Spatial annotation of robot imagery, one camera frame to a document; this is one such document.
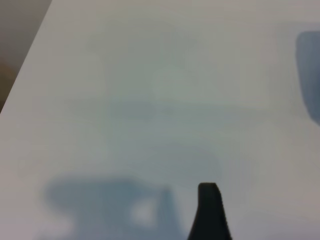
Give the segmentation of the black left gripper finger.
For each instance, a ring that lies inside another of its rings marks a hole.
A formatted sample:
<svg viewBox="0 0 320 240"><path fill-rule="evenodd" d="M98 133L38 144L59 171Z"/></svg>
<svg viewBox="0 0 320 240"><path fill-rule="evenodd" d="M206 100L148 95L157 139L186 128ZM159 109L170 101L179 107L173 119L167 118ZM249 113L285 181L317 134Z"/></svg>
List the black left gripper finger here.
<svg viewBox="0 0 320 240"><path fill-rule="evenodd" d="M189 240L232 240L221 192L216 183L198 185L198 205Z"/></svg>

